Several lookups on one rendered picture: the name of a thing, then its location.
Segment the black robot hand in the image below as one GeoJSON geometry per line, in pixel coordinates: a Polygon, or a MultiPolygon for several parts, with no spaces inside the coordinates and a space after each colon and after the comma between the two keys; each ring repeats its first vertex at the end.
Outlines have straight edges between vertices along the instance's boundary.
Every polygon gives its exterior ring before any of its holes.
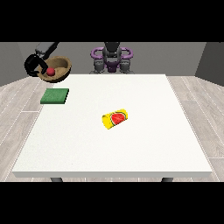
{"type": "Polygon", "coordinates": [[[36,71],[38,66],[41,66],[42,74],[44,74],[48,68],[48,65],[37,54],[31,54],[24,62],[24,69],[31,77],[38,76],[39,72],[36,71]]]}

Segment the yellow cup with melon print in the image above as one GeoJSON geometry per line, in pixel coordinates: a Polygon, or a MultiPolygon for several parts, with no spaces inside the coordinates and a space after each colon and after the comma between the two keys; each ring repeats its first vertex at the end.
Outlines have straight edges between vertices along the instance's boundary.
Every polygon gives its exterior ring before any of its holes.
{"type": "Polygon", "coordinates": [[[127,111],[122,108],[117,111],[110,112],[102,116],[102,123],[106,129],[111,129],[117,124],[124,122],[128,119],[127,111]]]}

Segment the grey purple-ringed robot trunk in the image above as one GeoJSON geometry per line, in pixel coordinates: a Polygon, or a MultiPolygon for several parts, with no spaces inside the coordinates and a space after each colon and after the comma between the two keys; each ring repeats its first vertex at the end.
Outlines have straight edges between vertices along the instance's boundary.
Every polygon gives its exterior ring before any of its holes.
{"type": "Polygon", "coordinates": [[[127,47],[121,47],[119,42],[105,42],[104,47],[96,47],[90,53],[94,60],[92,74],[102,74],[104,69],[114,74],[117,69],[122,74],[132,74],[130,60],[133,58],[133,51],[127,47]]]}

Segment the brown wooden bowl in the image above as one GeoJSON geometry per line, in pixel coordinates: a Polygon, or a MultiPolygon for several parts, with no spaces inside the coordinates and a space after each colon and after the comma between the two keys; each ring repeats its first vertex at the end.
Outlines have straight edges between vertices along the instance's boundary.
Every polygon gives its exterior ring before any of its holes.
{"type": "Polygon", "coordinates": [[[69,58],[65,56],[54,56],[45,60],[45,63],[52,67],[55,71],[54,76],[48,76],[47,73],[42,74],[41,66],[38,66],[38,77],[42,81],[57,83],[63,81],[71,72],[72,63],[69,58]]]}

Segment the green square pad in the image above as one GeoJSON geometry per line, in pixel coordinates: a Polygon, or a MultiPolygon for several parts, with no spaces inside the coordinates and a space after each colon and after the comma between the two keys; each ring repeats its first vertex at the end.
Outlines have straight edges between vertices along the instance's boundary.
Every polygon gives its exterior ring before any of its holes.
{"type": "Polygon", "coordinates": [[[41,100],[41,104],[64,104],[69,93],[68,88],[48,88],[41,100]]]}

